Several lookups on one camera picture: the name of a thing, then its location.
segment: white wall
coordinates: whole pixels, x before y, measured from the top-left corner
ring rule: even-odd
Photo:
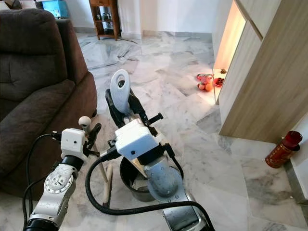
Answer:
[[[308,113],[306,113],[293,130],[303,135],[303,140],[300,143],[300,151],[291,158],[291,162],[304,197],[308,200]]]
[[[178,0],[179,32],[212,33],[219,0]]]
[[[65,0],[74,27],[94,28],[89,0]],[[118,0],[123,35],[143,30],[211,33],[219,0]]]
[[[141,0],[141,29],[211,33],[219,0]]]
[[[178,0],[141,0],[142,30],[176,31]]]
[[[95,28],[89,0],[65,0],[74,27]]]
[[[141,38],[140,0],[118,0],[122,37]]]

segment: wooden cabinet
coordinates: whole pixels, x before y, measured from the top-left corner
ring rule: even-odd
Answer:
[[[261,41],[247,21],[219,95],[221,123],[224,124],[261,46]]]
[[[109,6],[109,0],[90,0],[92,6]]]
[[[220,134],[277,142],[308,111],[308,1],[236,1],[249,19],[219,95]]]
[[[265,37],[281,0],[237,0]]]
[[[120,34],[120,21],[116,0],[89,0],[89,2],[95,24],[97,39],[100,40],[100,37],[112,37],[117,40],[117,37]],[[100,6],[110,8],[111,19],[103,18]],[[103,23],[112,24],[113,28],[105,28]]]

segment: black cable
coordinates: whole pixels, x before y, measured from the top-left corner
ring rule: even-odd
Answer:
[[[90,179],[93,170],[95,167],[100,164],[101,162],[111,160],[113,157],[111,155],[104,155],[97,159],[89,168],[87,176],[86,176],[86,193],[88,196],[88,199],[90,200],[91,204],[98,209],[99,211],[109,214],[109,215],[132,215],[132,214],[138,214],[138,213],[145,213],[145,212],[150,212],[150,211],[155,211],[155,210],[160,210],[160,209],[165,209],[165,208],[172,208],[172,207],[181,207],[181,206],[194,206],[197,207],[204,215],[206,222],[210,228],[210,230],[215,231],[212,222],[205,211],[205,209],[197,202],[195,201],[182,201],[182,202],[171,202],[171,203],[164,203],[164,204],[159,204],[159,205],[150,205],[150,206],[144,206],[144,207],[138,207],[138,208],[131,208],[131,209],[111,209],[105,206],[100,205],[94,198],[93,193],[90,188]]]
[[[48,173],[46,176],[42,177],[41,179],[31,183],[30,185],[28,185],[28,187],[26,188],[26,190],[24,191],[24,196],[23,196],[23,213],[24,213],[24,227],[23,230],[26,228],[27,222],[28,222],[28,216],[27,216],[27,209],[26,209],[26,196],[28,191],[31,189],[31,187],[37,183],[39,183],[40,181],[42,181],[43,179],[45,179],[46,177],[48,177],[50,173]]]
[[[133,40],[128,40],[128,39],[124,39],[124,38],[117,38],[119,40],[124,40],[124,41],[127,41],[127,42],[133,42],[133,43],[136,43],[138,44],[137,42],[133,41]]]
[[[32,152],[33,152],[34,147],[35,147],[35,145],[37,144],[37,142],[38,142],[41,138],[47,137],[47,136],[51,136],[51,134],[44,134],[44,135],[41,135],[41,136],[37,137],[37,138],[35,139],[35,141],[33,142],[30,151],[28,152],[27,161],[26,161],[26,178],[27,178],[27,184],[28,184],[28,186],[29,186],[30,183],[31,183],[30,171],[29,171],[30,157],[31,157],[31,155],[32,155]],[[32,191],[31,191],[31,190],[29,191],[29,195],[28,195],[28,196],[29,196],[29,213],[31,214],[32,211],[33,211]]]
[[[172,147],[169,143],[165,143],[164,146],[165,150],[167,151],[168,155],[170,156],[170,158],[173,160],[174,164],[177,166],[177,168],[179,169],[180,171],[180,174],[181,174],[181,177],[182,177],[182,180],[184,179],[184,172],[183,172],[183,169],[181,167],[181,165],[178,163],[178,161],[176,160],[175,158],[175,153],[174,151],[172,150]]]
[[[171,159],[173,160],[174,164],[176,165],[176,167],[179,169],[182,180],[184,179],[184,172],[183,169],[181,167],[181,165],[178,163],[178,161],[176,160],[175,156],[172,156]]]

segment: blue box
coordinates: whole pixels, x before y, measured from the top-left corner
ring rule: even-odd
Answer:
[[[65,1],[62,0],[53,0],[53,1],[44,1],[43,2],[44,10],[49,11],[55,17],[64,17],[68,18],[68,10]]]

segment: sofa armrest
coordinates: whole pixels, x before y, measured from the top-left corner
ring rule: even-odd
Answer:
[[[0,122],[0,179],[25,158],[75,88],[64,80],[33,92]]]
[[[64,48],[68,79],[78,84],[88,68],[83,58],[73,25],[68,19],[56,20]]]

